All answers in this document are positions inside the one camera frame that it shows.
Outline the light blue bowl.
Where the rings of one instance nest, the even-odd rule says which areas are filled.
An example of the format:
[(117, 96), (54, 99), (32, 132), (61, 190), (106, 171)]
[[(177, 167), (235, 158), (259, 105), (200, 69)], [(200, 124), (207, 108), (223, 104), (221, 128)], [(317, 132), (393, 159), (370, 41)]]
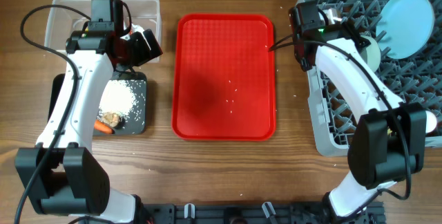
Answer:
[(329, 8), (326, 10), (319, 9), (320, 20), (327, 25), (340, 24), (343, 18), (341, 17), (339, 11), (335, 8)]

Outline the white tissue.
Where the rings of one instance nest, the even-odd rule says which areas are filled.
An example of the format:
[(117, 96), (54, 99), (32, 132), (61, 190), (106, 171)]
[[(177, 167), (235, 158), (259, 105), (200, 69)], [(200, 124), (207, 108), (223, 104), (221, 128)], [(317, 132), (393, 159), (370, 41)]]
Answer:
[(135, 32), (140, 32), (143, 33), (144, 29), (143, 27), (141, 27), (140, 25), (137, 24), (131, 24), (131, 31), (130, 31), (130, 35), (132, 35)]

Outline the white rice pile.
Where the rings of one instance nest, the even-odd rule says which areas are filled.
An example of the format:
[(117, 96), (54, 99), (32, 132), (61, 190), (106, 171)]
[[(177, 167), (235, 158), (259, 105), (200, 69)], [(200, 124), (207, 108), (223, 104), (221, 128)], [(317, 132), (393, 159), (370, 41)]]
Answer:
[(117, 113), (127, 122), (140, 121), (146, 103), (144, 80), (111, 80), (99, 103), (98, 117), (106, 112)]

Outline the green bowl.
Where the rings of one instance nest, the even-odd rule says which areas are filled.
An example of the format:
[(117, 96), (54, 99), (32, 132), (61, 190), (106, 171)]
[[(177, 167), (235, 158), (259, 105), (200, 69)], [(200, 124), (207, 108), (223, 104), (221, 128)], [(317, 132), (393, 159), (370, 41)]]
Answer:
[(381, 63), (381, 51), (376, 40), (369, 36), (362, 35), (369, 45), (360, 52), (361, 57), (373, 72), (376, 72)]

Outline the brown food scrap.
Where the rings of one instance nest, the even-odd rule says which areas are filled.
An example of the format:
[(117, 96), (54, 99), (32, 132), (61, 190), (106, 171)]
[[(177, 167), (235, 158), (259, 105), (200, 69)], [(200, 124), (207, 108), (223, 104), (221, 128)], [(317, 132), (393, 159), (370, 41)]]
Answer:
[(112, 128), (116, 128), (121, 121), (122, 119), (117, 113), (106, 112), (102, 115), (102, 122)]

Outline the orange carrot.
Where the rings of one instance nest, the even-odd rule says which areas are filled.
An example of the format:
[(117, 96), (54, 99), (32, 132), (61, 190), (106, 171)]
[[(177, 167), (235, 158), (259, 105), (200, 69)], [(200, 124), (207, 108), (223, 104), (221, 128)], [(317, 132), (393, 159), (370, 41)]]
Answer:
[(104, 124), (103, 122), (96, 120), (94, 123), (94, 129), (97, 131), (100, 131), (102, 133), (105, 134), (113, 134), (114, 131), (112, 128), (108, 127), (106, 124)]

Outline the light blue plate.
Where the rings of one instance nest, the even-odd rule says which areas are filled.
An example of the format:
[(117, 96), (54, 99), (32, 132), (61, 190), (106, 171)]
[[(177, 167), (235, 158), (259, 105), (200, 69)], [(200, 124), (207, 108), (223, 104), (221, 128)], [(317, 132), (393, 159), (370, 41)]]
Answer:
[(387, 56), (404, 59), (417, 53), (429, 40), (435, 13), (429, 0), (389, 0), (380, 13), (376, 36), (381, 50), (389, 48)]

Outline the pink plastic cup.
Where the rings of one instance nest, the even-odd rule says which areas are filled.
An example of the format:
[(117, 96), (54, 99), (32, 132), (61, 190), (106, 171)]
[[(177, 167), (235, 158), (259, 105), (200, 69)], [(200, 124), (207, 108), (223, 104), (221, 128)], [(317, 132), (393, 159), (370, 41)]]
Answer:
[(430, 111), (426, 111), (426, 127), (425, 127), (425, 132), (426, 133), (431, 133), (436, 129), (437, 126), (437, 118), (435, 116), (435, 114), (433, 114)]

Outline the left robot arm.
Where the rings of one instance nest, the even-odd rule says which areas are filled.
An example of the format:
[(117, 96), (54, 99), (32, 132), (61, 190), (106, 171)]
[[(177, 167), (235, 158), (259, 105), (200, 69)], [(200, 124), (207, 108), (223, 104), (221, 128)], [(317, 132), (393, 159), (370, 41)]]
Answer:
[(139, 196), (110, 185), (108, 174), (92, 154), (94, 123), (104, 89), (114, 72), (141, 66), (162, 49), (151, 30), (134, 32), (122, 0), (91, 0), (81, 30), (66, 41), (67, 63), (61, 90), (45, 129), (32, 148), (20, 148), (15, 168), (25, 202), (38, 214), (73, 216), (98, 223), (152, 223)]

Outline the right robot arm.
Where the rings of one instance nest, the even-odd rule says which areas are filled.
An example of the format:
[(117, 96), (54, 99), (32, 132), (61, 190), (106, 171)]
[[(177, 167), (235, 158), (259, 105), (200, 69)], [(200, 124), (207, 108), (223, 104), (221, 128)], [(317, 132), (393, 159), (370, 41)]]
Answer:
[(423, 168), (425, 136), (433, 130), (429, 112), (405, 103), (379, 80), (361, 57), (371, 43), (352, 24), (331, 24), (313, 1), (292, 7), (289, 19), (301, 69), (326, 74), (357, 121), (347, 151), (349, 173), (325, 194), (323, 216), (343, 223), (383, 193), (408, 199), (412, 174)]

